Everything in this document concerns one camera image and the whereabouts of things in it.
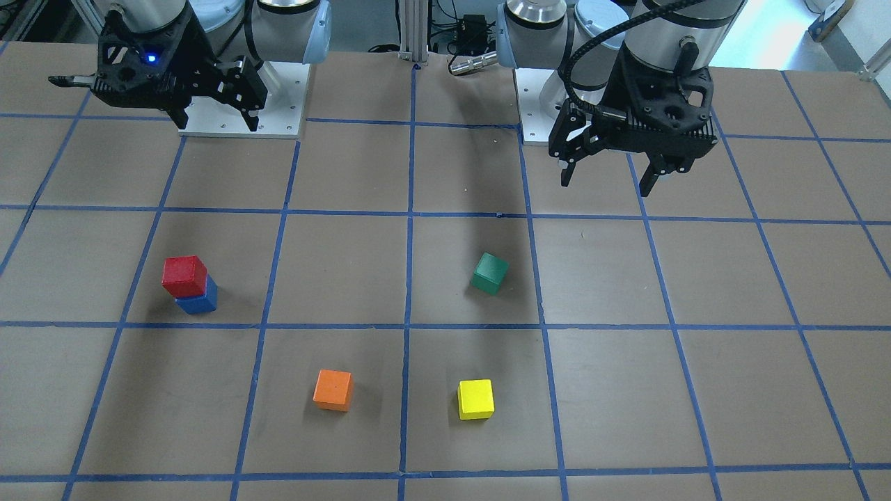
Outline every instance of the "red block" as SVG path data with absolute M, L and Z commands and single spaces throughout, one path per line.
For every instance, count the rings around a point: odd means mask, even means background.
M 208 269 L 198 256 L 167 258 L 161 285 L 175 298 L 202 296 L 207 288 Z

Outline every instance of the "yellow block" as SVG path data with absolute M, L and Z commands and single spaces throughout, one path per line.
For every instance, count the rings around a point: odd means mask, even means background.
M 492 380 L 477 379 L 458 383 L 458 415 L 462 420 L 488 419 L 494 413 Z

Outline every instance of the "white mounting plate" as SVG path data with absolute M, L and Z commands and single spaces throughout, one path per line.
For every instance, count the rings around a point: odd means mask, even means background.
M 234 108 L 209 97 L 195 97 L 185 109 L 189 123 L 180 129 L 180 136 L 199 137 L 265 137 L 299 139 L 309 86 L 309 64 L 266 62 L 278 72 L 283 94 L 273 96 L 260 110 L 257 132 L 250 132 L 241 114 Z
M 533 68 L 517 68 L 514 71 L 519 119 L 523 126 L 525 144 L 548 144 L 548 135 L 554 127 L 555 120 L 542 110 L 538 95 L 542 93 L 544 82 L 553 72 L 554 70 Z

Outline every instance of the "blue tape grid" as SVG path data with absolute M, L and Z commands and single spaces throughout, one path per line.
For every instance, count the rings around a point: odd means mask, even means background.
M 9 45 L 9 42 L 5 42 L 0 45 L 0 55 L 3 54 L 5 48 Z M 852 470 L 854 472 L 854 476 L 857 479 L 858 486 L 861 489 L 864 500 L 869 500 L 869 495 L 866 492 L 865 486 L 863 485 L 862 478 L 860 475 L 860 471 L 867 470 L 891 470 L 891 463 L 857 463 L 853 455 L 851 453 L 850 447 L 848 446 L 844 431 L 842 430 L 841 424 L 838 420 L 838 416 L 834 410 L 834 407 L 831 403 L 830 396 L 823 384 L 822 377 L 820 375 L 819 369 L 816 365 L 816 361 L 813 357 L 813 353 L 810 350 L 810 347 L 807 342 L 807 338 L 805 337 L 806 331 L 821 331 L 821 330 L 829 330 L 829 331 L 877 331 L 877 332 L 891 332 L 891 326 L 889 325 L 817 325 L 817 324 L 800 324 L 797 319 L 797 315 L 795 313 L 794 307 L 791 303 L 791 298 L 789 296 L 789 292 L 786 289 L 785 283 L 782 280 L 781 273 L 778 265 L 776 264 L 776 260 L 772 254 L 770 249 L 770 245 L 766 240 L 766 235 L 764 234 L 764 230 L 762 228 L 763 223 L 774 223 L 774 224 L 816 224 L 816 225 L 858 225 L 861 226 L 864 232 L 867 234 L 868 239 L 876 251 L 877 256 L 879 257 L 882 266 L 885 268 L 888 273 L 887 262 L 884 260 L 881 252 L 876 246 L 874 240 L 871 237 L 869 232 L 869 226 L 889 226 L 891 225 L 891 221 L 867 221 L 863 220 L 859 211 L 854 205 L 853 200 L 851 199 L 844 183 L 841 180 L 838 171 L 835 168 L 830 156 L 828 155 L 824 143 L 831 142 L 846 142 L 846 143 L 891 143 L 891 139 L 857 139 L 857 138 L 835 138 L 835 137 L 819 137 L 817 132 L 813 126 L 813 123 L 807 116 L 804 107 L 802 106 L 800 100 L 798 99 L 794 88 L 789 82 L 789 79 L 786 77 L 785 73 L 783 73 L 783 77 L 786 80 L 787 86 L 789 87 L 789 91 L 792 93 L 795 101 L 801 110 L 802 114 L 805 116 L 805 120 L 807 121 L 809 127 L 813 132 L 813 137 L 797 137 L 797 136 L 752 136 L 752 135 L 725 135 L 723 130 L 720 128 L 720 123 L 718 123 L 719 131 L 722 135 L 722 139 L 724 142 L 724 146 L 727 149 L 728 153 L 731 156 L 732 164 L 736 171 L 737 177 L 742 186 L 743 192 L 746 196 L 749 208 L 752 212 L 752 218 L 686 218 L 686 217 L 661 217 L 661 216 L 649 216 L 646 214 L 646 209 L 643 206 L 642 199 L 639 199 L 639 203 L 642 205 L 642 215 L 641 216 L 604 216 L 604 215 L 561 215 L 561 214 L 532 214 L 531 212 L 531 204 L 529 200 L 529 191 L 528 191 L 528 182 L 526 175 L 526 164 L 525 159 L 523 159 L 522 155 L 522 138 L 519 136 L 520 142 L 520 161 L 523 175 L 523 183 L 524 183 L 524 195 L 526 197 L 526 214 L 492 214 L 492 213 L 423 213 L 423 212 L 414 212 L 413 211 L 413 162 L 414 162 L 414 131 L 417 127 L 458 127 L 458 128 L 517 128 L 516 125 L 507 125 L 507 124 L 485 124 L 485 125 L 465 125 L 465 124 L 448 124 L 448 123 L 436 123 L 436 122 L 417 122 L 415 120 L 415 85 L 416 85 L 416 76 L 415 72 L 418 67 L 413 68 L 412 73 L 412 119 L 410 121 L 378 121 L 378 120 L 349 120 L 349 119 L 308 119 L 307 121 L 314 122 L 328 122 L 328 123 L 356 123 L 356 124 L 379 124 L 379 125 L 397 125 L 397 126 L 408 126 L 412 129 L 411 133 L 411 148 L 410 148 L 410 176 L 409 176 L 409 207 L 407 212 L 376 212 L 376 211 L 333 211 L 333 210 L 300 210 L 300 209 L 289 209 L 288 202 L 290 200 L 290 194 L 292 192 L 294 176 L 297 168 L 297 157 L 299 151 L 299 144 L 295 148 L 294 155 L 294 163 L 292 165 L 288 191 L 285 197 L 285 203 L 281 210 L 276 209 L 208 209 L 208 208 L 168 208 L 165 206 L 166 198 L 172 185 L 174 176 L 176 174 L 176 168 L 178 166 L 179 160 L 182 155 L 182 151 L 185 145 L 185 139 L 183 139 L 180 143 L 179 150 L 176 155 L 176 160 L 171 168 L 170 176 L 168 178 L 168 182 L 165 187 L 165 191 L 161 197 L 161 201 L 158 207 L 101 207 L 101 206 L 61 206 L 61 205 L 38 205 L 37 202 L 43 193 L 46 184 L 49 182 L 50 176 L 54 172 L 58 162 L 64 153 L 65 147 L 67 146 L 74 129 L 77 123 L 80 120 L 151 120 L 151 121 L 167 121 L 166 118 L 163 117 L 136 117 L 136 116 L 124 116 L 124 117 L 116 117 L 116 116 L 85 116 L 83 114 L 84 109 L 86 108 L 86 104 L 89 99 L 89 94 L 85 96 L 84 101 L 81 103 L 78 112 L 75 115 L 53 115 L 53 114 L 24 114 L 24 113 L 0 113 L 0 117 L 3 118 L 30 118 L 30 119 L 70 119 L 72 120 L 71 127 L 69 128 L 68 134 L 65 136 L 65 139 L 62 142 L 62 145 L 57 152 L 55 158 L 53 159 L 53 163 L 47 171 L 47 174 L 38 187 L 35 196 L 32 199 L 32 202 L 29 205 L 21 205 L 21 204 L 9 204 L 9 205 L 0 205 L 0 209 L 17 209 L 17 210 L 26 210 L 26 215 L 23 218 L 23 221 L 20 225 L 19 231 L 15 235 L 12 244 L 10 245 L 9 250 L 4 255 L 4 260 L 0 262 L 0 275 L 5 270 L 5 267 L 8 265 L 9 260 L 17 246 L 19 240 L 21 239 L 21 234 L 23 233 L 31 215 L 34 210 L 110 210 L 110 211 L 145 211 L 145 212 L 155 212 L 155 218 L 152 223 L 151 230 L 146 239 L 146 244 L 143 247 L 143 255 L 140 258 L 139 264 L 135 271 L 135 276 L 133 282 L 131 283 L 131 288 L 129 294 L 127 296 L 127 302 L 125 303 L 124 311 L 122 311 L 121 318 L 117 323 L 115 322 L 18 322 L 18 321 L 0 321 L 0 326 L 66 326 L 66 327 L 114 327 L 116 329 L 115 336 L 113 338 L 109 355 L 107 356 L 105 366 L 102 371 L 102 377 L 97 388 L 94 403 L 91 407 L 90 415 L 87 418 L 87 423 L 85 425 L 84 434 L 82 439 L 78 445 L 78 452 L 75 456 L 74 463 L 71 468 L 71 472 L 67 475 L 0 475 L 0 483 L 20 483 L 20 482 L 64 482 L 66 484 L 66 488 L 63 494 L 63 500 L 67 500 L 70 497 L 71 489 L 74 483 L 77 482 L 97 482 L 97 481 L 225 481 L 231 482 L 233 484 L 233 491 L 231 499 L 237 498 L 237 490 L 238 485 L 241 481 L 258 481 L 258 480 L 398 480 L 399 481 L 399 499 L 402 501 L 405 496 L 405 479 L 426 479 L 426 478 L 470 478 L 470 477 L 487 477 L 487 478 L 500 478 L 500 477 L 560 477 L 560 485 L 561 485 L 561 493 L 564 500 L 568 500 L 568 488 L 567 488 L 567 477 L 572 476 L 602 476 L 602 475 L 668 475 L 668 474 L 691 474 L 691 473 L 707 473 L 712 478 L 713 486 L 715 488 L 715 495 L 718 499 L 720 499 L 720 491 L 717 486 L 716 473 L 727 473 L 727 472 L 785 472 L 785 471 L 844 471 L 844 470 Z M 783 140 L 783 141 L 814 141 L 817 142 L 823 154 L 835 175 L 838 184 L 842 191 L 844 192 L 849 204 L 854 210 L 854 214 L 856 215 L 856 221 L 845 221 L 845 220 L 811 220 L 811 219 L 761 219 L 757 216 L 755 208 L 751 202 L 750 197 L 748 196 L 748 191 L 746 190 L 745 184 L 743 182 L 741 173 L 739 171 L 738 166 L 736 165 L 735 159 L 732 156 L 732 151 L 730 149 L 730 145 L 727 143 L 726 138 L 750 138 L 750 139 L 772 139 L 772 140 Z M 631 167 L 632 176 L 634 176 L 634 167 L 629 164 Z M 264 316 L 261 324 L 183 324 L 183 323 L 128 323 L 126 322 L 127 311 L 132 303 L 133 296 L 135 294 L 135 288 L 138 284 L 139 278 L 142 274 L 145 260 L 148 255 L 148 250 L 151 247 L 151 240 L 157 230 L 157 225 L 159 223 L 160 216 L 164 212 L 220 212 L 220 213 L 268 213 L 268 214 L 281 214 L 281 221 L 279 226 L 279 233 L 277 235 L 276 247 L 273 259 L 273 272 L 270 274 L 270 283 L 267 289 L 266 296 L 266 304 L 264 307 Z M 281 245 L 282 238 L 284 234 L 285 222 L 286 218 L 290 214 L 328 214 L 328 215 L 353 215 L 353 216 L 393 216 L 393 217 L 407 217 L 408 218 L 408 260 L 406 263 L 406 307 L 405 307 L 405 321 L 403 324 L 270 324 L 268 323 L 268 312 L 269 307 L 271 305 L 271 298 L 274 289 L 274 280 L 277 272 L 278 258 L 281 253 Z M 413 218 L 421 217 L 421 218 L 492 218 L 492 217 L 505 217 L 505 218 L 526 218 L 528 227 L 529 227 L 529 236 L 530 236 L 530 245 L 533 256 L 533 265 L 535 272 L 535 285 L 536 285 L 536 296 L 539 301 L 539 324 L 412 324 L 410 322 L 411 319 L 411 273 L 412 273 L 412 239 L 413 239 Z M 654 258 L 654 265 L 657 267 L 660 286 L 662 288 L 664 300 L 666 302 L 666 312 L 669 314 L 669 324 L 547 324 L 544 321 L 544 311 L 542 308 L 542 296 L 540 289 L 540 281 L 538 275 L 538 266 L 537 266 L 537 256 L 535 251 L 535 234 L 534 234 L 534 220 L 535 219 L 547 219 L 547 218 L 566 218 L 566 219 L 618 219 L 618 220 L 641 220 L 647 229 L 648 238 L 650 240 L 650 249 Z M 650 231 L 650 221 L 659 221 L 659 220 L 667 220 L 667 221 L 708 221 L 708 222 L 738 222 L 738 223 L 755 223 L 759 229 L 759 233 L 762 236 L 762 240 L 767 250 L 768 256 L 771 259 L 774 273 L 777 275 L 778 280 L 781 283 L 781 288 L 783 290 L 786 301 L 789 305 L 790 312 L 792 313 L 795 324 L 791 325 L 756 325 L 756 324 L 677 324 L 674 322 L 673 315 L 671 314 L 670 302 L 667 297 L 667 291 L 665 287 L 664 278 L 661 276 L 661 270 L 658 264 L 658 254 L 656 252 L 656 246 L 652 239 L 652 233 Z M 123 475 L 84 475 L 79 474 L 78 469 L 80 466 L 80 462 L 83 459 L 83 454 L 86 450 L 86 444 L 89 440 L 90 431 L 92 430 L 92 426 L 94 423 L 95 415 L 98 410 L 98 406 L 102 400 L 102 393 L 104 391 L 104 386 L 108 380 L 108 376 L 110 373 L 110 368 L 112 366 L 114 354 L 116 352 L 117 346 L 119 344 L 119 339 L 121 332 L 125 328 L 157 328 L 157 329 L 170 329 L 170 328 L 180 328 L 180 329 L 217 329 L 217 328 L 225 328 L 225 329 L 258 329 L 260 331 L 257 341 L 257 356 L 255 360 L 254 372 L 252 374 L 251 379 L 251 390 L 249 394 L 249 402 L 245 412 L 245 422 L 242 428 L 241 435 L 241 444 L 239 448 L 239 455 L 236 460 L 236 468 L 233 474 L 195 474 L 195 475 L 176 475 L 170 473 L 159 473 L 159 474 L 123 474 Z M 366 328 L 379 328 L 379 329 L 403 329 L 405 333 L 405 352 L 404 352 L 404 370 L 403 370 L 403 399 L 402 399 L 402 414 L 401 414 L 401 425 L 400 425 L 400 468 L 398 472 L 392 473 L 380 473 L 380 472 L 318 472 L 318 473 L 304 473 L 304 472 L 292 472 L 292 473 L 242 473 L 241 468 L 243 467 L 243 459 L 244 454 L 247 448 L 247 437 L 249 435 L 249 426 L 250 426 L 250 417 L 252 413 L 252 405 L 253 401 L 256 397 L 256 389 L 257 389 L 257 377 L 259 373 L 260 364 L 262 362 L 262 352 L 263 352 L 263 343 L 264 343 L 264 334 L 266 329 L 275 328 L 275 329 L 366 329 Z M 541 329 L 543 332 L 544 338 L 544 352 L 545 352 L 545 362 L 547 366 L 548 372 L 548 383 L 549 383 L 549 392 L 552 401 L 552 419 L 554 422 L 554 433 L 555 433 L 555 445 L 557 448 L 557 457 L 558 457 L 558 468 L 556 470 L 532 470 L 532 471 L 483 471 L 483 472 L 464 472 L 464 471 L 442 471 L 442 472 L 409 472 L 405 468 L 405 442 L 407 437 L 407 397 L 408 397 L 408 355 L 409 355 L 409 331 L 410 329 Z M 703 445 L 705 450 L 707 451 L 707 462 L 708 466 L 681 466 L 681 467 L 672 467 L 672 468 L 610 468 L 610 469 L 567 469 L 565 467 L 565 462 L 563 460 L 562 454 L 562 439 L 560 436 L 560 423 L 559 423 L 559 409 L 557 408 L 557 400 L 556 400 L 556 392 L 553 382 L 553 373 L 552 373 L 552 360 L 550 354 L 550 343 L 548 340 L 548 330 L 549 329 L 586 329 L 586 330 L 670 330 L 675 337 L 675 343 L 679 350 L 679 356 L 682 360 L 682 367 L 685 372 L 685 377 L 687 378 L 688 390 L 691 392 L 691 399 L 694 405 L 694 411 L 697 415 L 697 421 L 699 425 L 700 434 L 703 439 Z M 708 450 L 707 444 L 707 436 L 705 435 L 704 425 L 701 420 L 701 413 L 698 408 L 697 400 L 695 399 L 695 392 L 693 391 L 691 385 L 691 379 L 689 376 L 689 369 L 686 367 L 685 357 L 683 355 L 683 345 L 680 343 L 680 338 L 677 335 L 679 330 L 789 330 L 789 331 L 797 331 L 799 333 L 800 339 L 805 347 L 805 353 L 808 357 L 809 362 L 811 363 L 812 369 L 814 371 L 814 375 L 817 379 L 817 382 L 820 386 L 821 393 L 826 401 L 827 408 L 830 411 L 830 415 L 832 417 L 833 423 L 835 424 L 839 437 L 842 441 L 843 447 L 846 451 L 846 454 L 850 460 L 849 464 L 758 464 L 758 465 L 732 465 L 732 466 L 721 466 L 714 465 L 714 462 L 711 460 L 710 451 Z
M 551 399 L 551 419 L 554 428 L 554 446 L 557 455 L 557 473 L 560 477 L 560 495 L 562 501 L 569 501 L 569 485 L 566 474 L 566 458 L 563 455 L 563 433 L 560 430 L 560 409 L 557 405 L 557 386 L 554 382 L 553 358 L 551 357 L 551 336 L 544 320 L 544 298 L 542 281 L 538 270 L 538 250 L 535 247 L 535 221 L 532 218 L 532 198 L 529 194 L 529 177 L 526 169 L 526 156 L 523 154 L 523 131 L 517 128 L 517 144 L 519 147 L 519 168 L 523 178 L 523 199 L 526 203 L 526 221 L 529 227 L 529 246 L 532 252 L 532 275 L 535 280 L 535 300 L 538 304 L 538 328 L 542 330 L 544 347 L 544 368 L 548 375 L 548 395 Z
M 746 203 L 748 204 L 749 210 L 752 212 L 752 217 L 758 219 L 757 211 L 755 209 L 755 204 L 752 202 L 751 196 L 748 194 L 748 189 L 746 188 L 746 183 L 742 179 L 742 173 L 740 171 L 739 165 L 737 165 L 736 157 L 733 155 L 733 151 L 730 147 L 730 142 L 727 140 L 727 137 L 723 135 L 723 128 L 721 127 L 721 122 L 718 119 L 715 111 L 712 110 L 712 115 L 715 118 L 715 124 L 718 128 L 718 133 L 721 135 L 723 140 L 724 148 L 727 150 L 727 155 L 730 157 L 730 162 L 733 165 L 733 171 L 736 173 L 737 179 L 740 181 L 740 187 L 742 188 L 743 195 L 746 197 Z M 823 382 L 823 378 L 820 375 L 820 369 L 817 367 L 817 361 L 813 357 L 813 352 L 811 351 L 810 344 L 807 341 L 807 337 L 805 336 L 805 330 L 801 326 L 801 322 L 798 319 L 798 313 L 795 310 L 795 305 L 792 303 L 792 297 L 789 294 L 789 289 L 786 287 L 786 282 L 783 280 L 782 273 L 780 271 L 780 267 L 777 264 L 776 258 L 773 256 L 773 250 L 771 249 L 771 244 L 767 240 L 767 234 L 764 232 L 764 225 L 761 224 L 760 221 L 755 222 L 756 227 L 758 229 L 758 234 L 761 236 L 761 242 L 764 245 L 764 250 L 767 252 L 767 257 L 771 261 L 771 266 L 773 267 L 773 272 L 776 275 L 777 281 L 780 283 L 780 288 L 782 290 L 783 298 L 786 300 L 786 304 L 789 307 L 789 313 L 792 315 L 792 321 L 795 322 L 798 337 L 801 340 L 802 346 L 805 349 L 805 353 L 807 355 L 807 360 L 811 364 L 811 369 L 813 370 L 813 375 L 817 380 L 817 385 L 820 387 L 820 393 L 823 396 L 823 400 L 826 402 L 826 407 L 829 410 L 830 416 L 832 418 L 832 423 L 835 425 L 836 431 L 838 432 L 838 438 L 841 440 L 842 448 L 845 450 L 845 455 L 848 458 L 850 463 L 850 469 L 854 473 L 854 478 L 857 480 L 857 485 L 860 488 L 860 492 L 863 496 L 864 501 L 870 501 L 870 495 L 866 491 L 866 486 L 863 484 L 863 478 L 860 474 L 860 470 L 857 468 L 857 463 L 854 461 L 854 454 L 851 452 L 851 447 L 848 444 L 847 437 L 845 436 L 845 431 L 842 429 L 841 422 L 838 419 L 838 415 L 836 414 L 835 407 L 832 405 L 832 400 L 830 399 L 829 392 L 826 390 L 826 385 Z
M 647 232 L 647 240 L 650 242 L 650 253 L 653 257 L 653 265 L 656 267 L 656 276 L 659 280 L 659 289 L 662 291 L 662 300 L 665 303 L 668 323 L 671 327 L 672 337 L 674 338 L 674 347 L 677 349 L 677 356 L 681 362 L 681 369 L 683 370 L 683 379 L 686 381 L 687 392 L 690 395 L 690 403 L 693 406 L 693 414 L 696 416 L 696 426 L 699 429 L 699 439 L 702 440 L 702 449 L 706 457 L 708 476 L 712 481 L 712 490 L 715 492 L 715 500 L 722 501 L 723 498 L 721 496 L 721 487 L 718 484 L 718 475 L 717 470 L 715 469 L 715 460 L 712 457 L 712 448 L 708 443 L 706 423 L 705 420 L 702 418 L 702 411 L 699 409 L 699 398 L 696 396 L 696 389 L 693 386 L 693 378 L 690 374 L 690 367 L 687 364 L 687 356 L 684 354 L 683 351 L 681 334 L 678 332 L 677 323 L 674 320 L 674 311 L 671 308 L 671 300 L 668 298 L 666 279 L 662 275 L 662 265 L 659 264 L 659 255 L 656 251 L 656 241 L 655 239 L 653 239 L 652 228 L 650 228 L 650 218 L 647 216 L 647 206 L 643 202 L 643 197 L 641 196 L 641 188 L 637 185 L 637 173 L 634 170 L 634 159 L 632 159 L 630 153 L 627 153 L 625 157 L 628 160 L 628 169 L 631 172 L 631 179 L 635 185 L 634 190 L 637 192 L 637 201 L 641 207 L 641 214 L 643 215 L 643 227 Z
M 866 238 L 869 239 L 870 245 L 872 249 L 876 252 L 876 256 L 879 257 L 879 261 L 882 264 L 882 267 L 885 268 L 885 275 L 888 278 L 891 278 L 891 270 L 888 269 L 888 264 L 885 261 L 885 258 L 882 257 L 881 251 L 879 251 L 879 246 L 876 245 L 876 241 L 872 238 L 872 233 L 870 233 L 870 229 L 863 223 L 863 218 L 860 216 L 860 210 L 857 210 L 857 207 L 854 205 L 854 200 L 851 198 L 851 194 L 847 191 L 845 187 L 845 183 L 841 180 L 841 176 L 838 174 L 838 169 L 835 166 L 835 163 L 832 161 L 829 152 L 826 151 L 826 145 L 823 144 L 822 139 L 817 134 L 816 127 L 813 126 L 813 122 L 811 118 L 807 116 L 807 112 L 805 111 L 805 107 L 802 106 L 801 100 L 798 99 L 798 94 L 796 94 L 795 89 L 792 88 L 792 83 L 789 82 L 789 77 L 786 75 L 785 71 L 781 71 L 783 80 L 786 81 L 786 86 L 789 88 L 789 92 L 792 93 L 792 97 L 795 99 L 795 104 L 798 106 L 798 109 L 801 111 L 803 117 L 805 117 L 805 121 L 807 122 L 807 126 L 811 128 L 811 133 L 813 134 L 813 139 L 820 146 L 820 150 L 823 152 L 823 157 L 826 158 L 826 163 L 829 164 L 830 169 L 832 170 L 832 175 L 835 176 L 836 181 L 838 181 L 838 187 L 841 188 L 842 193 L 845 194 L 845 198 L 847 199 L 847 203 L 851 206 L 851 210 L 854 211 L 854 216 L 857 218 L 857 221 L 860 223 L 860 226 L 863 228 L 863 231 L 866 233 Z
M 74 483 L 77 480 L 78 471 L 80 470 L 80 464 L 81 461 L 84 459 L 86 444 L 90 440 L 90 432 L 93 430 L 96 413 L 99 411 L 99 405 L 102 403 L 102 394 L 105 391 L 105 384 L 108 382 L 109 379 L 111 365 L 114 362 L 114 356 L 118 351 L 120 336 L 124 332 L 124 324 L 127 320 L 127 314 L 130 311 L 130 305 L 133 304 L 133 297 L 136 294 L 136 286 L 139 284 L 139 278 L 143 273 L 143 268 L 145 267 L 145 260 L 149 257 L 149 248 L 151 247 L 151 241 L 154 239 L 155 232 L 158 230 L 158 223 L 160 222 L 161 215 L 163 214 L 160 208 L 164 207 L 164 203 L 167 201 L 168 194 L 170 193 L 170 186 L 173 185 L 173 179 L 176 176 L 176 169 L 179 167 L 179 161 L 183 157 L 185 142 L 185 138 L 182 138 L 179 142 L 179 148 L 176 151 L 176 157 L 174 158 L 173 166 L 170 168 L 170 175 L 168 176 L 167 183 L 164 186 L 164 192 L 161 194 L 160 201 L 158 202 L 159 210 L 155 212 L 155 218 L 151 222 L 151 229 L 149 230 L 149 234 L 145 239 L 143 254 L 139 258 L 139 264 L 136 266 L 136 271 L 133 275 L 133 281 L 130 283 L 130 291 L 127 294 L 127 301 L 124 303 L 124 309 L 120 313 L 120 319 L 118 320 L 114 338 L 112 338 L 111 346 L 109 348 L 109 354 L 105 360 L 105 367 L 102 369 L 102 376 L 99 379 L 99 385 L 96 388 L 96 393 L 93 398 L 93 405 L 90 407 L 90 414 L 86 418 L 84 433 L 81 436 L 80 443 L 78 444 L 78 452 L 74 456 L 74 463 L 71 465 L 71 473 L 69 474 L 68 480 L 65 482 L 65 490 L 63 491 L 61 497 L 62 501 L 69 501 L 69 499 L 71 498 L 71 490 L 74 488 Z
M 414 64 L 412 66 L 412 96 L 411 96 L 411 122 L 409 124 L 409 140 L 408 140 L 408 215 L 406 217 L 405 230 L 405 315 L 403 316 L 402 336 L 403 336 L 403 352 L 402 352 L 402 395 L 399 399 L 399 483 L 396 489 L 397 501 L 405 501 L 405 471 L 408 462 L 408 372 L 409 372 L 409 356 L 411 352 L 412 339 L 412 261 L 414 248 L 414 147 L 415 133 L 417 132 L 418 108 L 418 70 L 421 66 Z

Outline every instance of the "stacked blocks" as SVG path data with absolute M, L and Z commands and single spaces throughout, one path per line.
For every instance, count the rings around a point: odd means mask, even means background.
M 479 259 L 479 264 L 477 264 L 477 269 L 473 272 L 470 284 L 494 296 L 498 293 L 498 289 L 501 288 L 502 280 L 504 280 L 504 276 L 507 274 L 507 267 L 507 261 L 498 259 L 492 254 L 485 252 L 483 257 Z
M 347 412 L 353 398 L 353 375 L 322 369 L 315 382 L 313 401 L 321 409 Z
M 194 315 L 217 309 L 217 283 L 198 256 L 167 258 L 161 285 L 184 312 Z
M 495 413 L 495 397 L 492 395 L 492 380 L 477 379 L 458 383 L 458 417 L 488 419 Z

